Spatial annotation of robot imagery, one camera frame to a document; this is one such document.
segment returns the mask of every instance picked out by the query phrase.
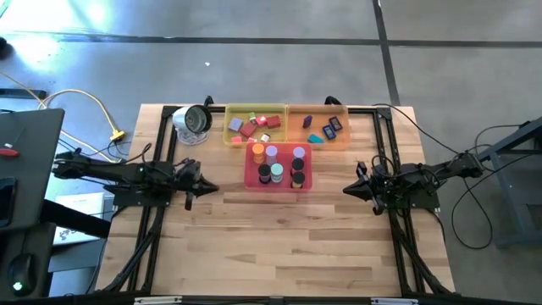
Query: orange tray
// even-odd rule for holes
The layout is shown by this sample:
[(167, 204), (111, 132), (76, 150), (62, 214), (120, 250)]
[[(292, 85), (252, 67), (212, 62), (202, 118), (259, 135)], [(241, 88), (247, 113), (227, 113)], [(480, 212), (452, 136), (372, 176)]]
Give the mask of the orange tray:
[[(303, 120), (312, 115), (311, 125), (303, 129)], [(329, 125), (329, 119), (336, 116), (342, 125), (342, 130), (336, 131), (337, 137), (328, 140), (322, 127)], [(289, 105), (287, 112), (287, 142), (307, 143), (311, 134), (324, 139), (323, 144), (311, 144), (312, 149), (338, 150), (348, 148), (351, 143), (350, 124), (348, 121), (348, 108), (338, 105)]]

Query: yellow tray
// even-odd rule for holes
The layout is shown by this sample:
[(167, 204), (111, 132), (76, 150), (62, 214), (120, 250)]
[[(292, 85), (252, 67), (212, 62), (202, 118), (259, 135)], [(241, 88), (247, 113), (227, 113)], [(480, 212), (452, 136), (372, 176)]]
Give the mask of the yellow tray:
[[(256, 117), (263, 115), (265, 117), (278, 115), (280, 117), (280, 127), (269, 129), (267, 126), (258, 127), (252, 138), (260, 141), (264, 133), (270, 135), (270, 142), (286, 142), (287, 120), (286, 120), (286, 105), (285, 104), (227, 104), (224, 113), (224, 144), (230, 147), (244, 147), (246, 138), (239, 132), (232, 131), (228, 128), (230, 121), (233, 118), (242, 119), (244, 124), (251, 124), (248, 121), (248, 114), (253, 112)], [(231, 138), (241, 136), (243, 142), (241, 144), (232, 143)]]

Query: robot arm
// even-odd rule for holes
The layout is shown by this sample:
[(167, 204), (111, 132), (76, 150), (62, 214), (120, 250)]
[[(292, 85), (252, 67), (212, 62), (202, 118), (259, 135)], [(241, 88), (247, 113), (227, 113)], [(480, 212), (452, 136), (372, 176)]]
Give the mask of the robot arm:
[(140, 203), (144, 206), (146, 202), (160, 200), (172, 191), (184, 191), (185, 209), (190, 210), (194, 197), (218, 190), (218, 186), (203, 177), (200, 168), (201, 163), (192, 159), (175, 165), (165, 161), (111, 164), (82, 156), (77, 149), (58, 154), (53, 173), (60, 179), (89, 177), (117, 182), (103, 188), (129, 198), (130, 202), (123, 202), (125, 205)]
[(435, 193), (446, 179), (456, 176), (477, 178), (484, 168), (475, 155), (464, 152), (441, 164), (402, 164), (394, 171), (393, 175), (388, 175), (379, 164), (368, 177), (367, 166), (360, 162), (356, 168), (358, 180), (343, 192), (365, 201), (372, 200), (376, 215), (387, 208), (438, 208)]

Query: yellow cable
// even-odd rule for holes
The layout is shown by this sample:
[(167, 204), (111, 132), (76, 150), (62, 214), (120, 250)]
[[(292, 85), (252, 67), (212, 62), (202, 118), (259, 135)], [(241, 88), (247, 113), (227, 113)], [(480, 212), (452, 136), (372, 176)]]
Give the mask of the yellow cable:
[(98, 105), (100, 105), (100, 108), (102, 109), (103, 111), (103, 114), (105, 115), (105, 118), (108, 119), (108, 122), (109, 122), (109, 125), (111, 126), (111, 130), (113, 131), (113, 133), (116, 133), (116, 132), (119, 132), (114, 124), (113, 124), (113, 121), (111, 120), (111, 117), (109, 117), (109, 114), (108, 114), (108, 111), (105, 109), (105, 107), (103, 107), (103, 104), (102, 104), (102, 101), (100, 101), (99, 99), (97, 99), (97, 97), (94, 97), (92, 94), (86, 92), (86, 91), (82, 91), (82, 90), (78, 90), (78, 89), (66, 89), (66, 90), (62, 90), (62, 91), (59, 91), (59, 92), (56, 92), (56, 93), (53, 93), (52, 95), (46, 97), (44, 100), (43, 100), (43, 104), (40, 104), (40, 106), (38, 106), (38, 109), (41, 108), (41, 106), (43, 107), (46, 107), (48, 108), (49, 107), (49, 104), (51, 103), (51, 101), (61, 95), (61, 94), (64, 94), (66, 92), (75, 92), (75, 93), (80, 93), (80, 94), (84, 94), (88, 97), (90, 97), (94, 102), (98, 103)]
[[(108, 112), (105, 110), (105, 107), (103, 107), (102, 105), (102, 102), (100, 102), (100, 100), (98, 100), (96, 97), (92, 96), (92, 94), (88, 93), (88, 92), (85, 92), (85, 91), (81, 91), (81, 90), (76, 90), (76, 89), (68, 89), (68, 90), (62, 90), (62, 91), (59, 91), (57, 93), (53, 93), (51, 96), (49, 97), (46, 97), (43, 101), (36, 95), (34, 94), (34, 92), (32, 92), (32, 90), (30, 90), (27, 86), (23, 85), (22, 83), (20, 83), (19, 81), (17, 81), (15, 78), (3, 73), (2, 71), (0, 71), (0, 74), (4, 75), (5, 77), (9, 78), (11, 81), (13, 81), (14, 83), (16, 83), (17, 85), (21, 86), (23, 89), (25, 89), (28, 93), (30, 93), (30, 95), (32, 95), (39, 103), (40, 105), (38, 106), (38, 109), (41, 109), (41, 107), (44, 107), (44, 108), (47, 108), (47, 103), (51, 102), (51, 100), (62, 94), (62, 93), (65, 93), (65, 92), (78, 92), (78, 93), (82, 93), (82, 94), (85, 94), (87, 95), (88, 97), (92, 98), (93, 100), (95, 100), (99, 105), (100, 107), (102, 108), (102, 111), (105, 113), (106, 115), (106, 118), (108, 119), (108, 122), (109, 124), (111, 125), (111, 128), (113, 129), (113, 133), (116, 131), (116, 129), (114, 128), (114, 125), (113, 125), (113, 122), (111, 121), (111, 119), (109, 118), (109, 115), (108, 115)], [(98, 151), (96, 148), (94, 148), (93, 146), (91, 146), (90, 144), (84, 142), (84, 141), (81, 141), (79, 139), (77, 139), (76, 137), (70, 135), (69, 133), (67, 133), (66, 131), (64, 130), (61, 130), (60, 131), (63, 135), (67, 136), (69, 139), (73, 140), (73, 141), (76, 141), (78, 142), (79, 144), (81, 145), (84, 145), (88, 148), (90, 148), (93, 152), (99, 154), (100, 156), (102, 156), (102, 158), (106, 159), (107, 161), (109, 161), (110, 163), (117, 163), (118, 161), (115, 161), (115, 160), (112, 160), (111, 158), (109, 158), (108, 156), (106, 156), (105, 154), (103, 154), (102, 152)]]

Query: pink tray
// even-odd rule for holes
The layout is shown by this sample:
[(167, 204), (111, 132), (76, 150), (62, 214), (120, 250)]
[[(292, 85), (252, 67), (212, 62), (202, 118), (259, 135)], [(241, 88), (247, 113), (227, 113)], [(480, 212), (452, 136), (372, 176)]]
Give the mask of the pink tray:
[[(252, 147), (256, 143), (248, 143), (246, 145), (245, 155), (245, 188), (251, 191), (295, 191), (303, 192), (312, 188), (312, 149), (310, 144), (305, 143), (262, 143), (265, 148), (270, 145), (276, 146), (279, 150), (277, 154), (277, 163), (281, 164), (284, 168), (282, 174), (282, 181), (280, 183), (273, 183), (270, 181), (268, 184), (260, 182), (259, 174), (257, 172), (258, 167), (261, 164), (254, 162), (254, 153), (252, 153)], [(305, 167), (302, 173), (305, 174), (305, 183), (301, 189), (291, 188), (291, 161), (294, 159), (294, 148), (303, 147), (305, 149)]]

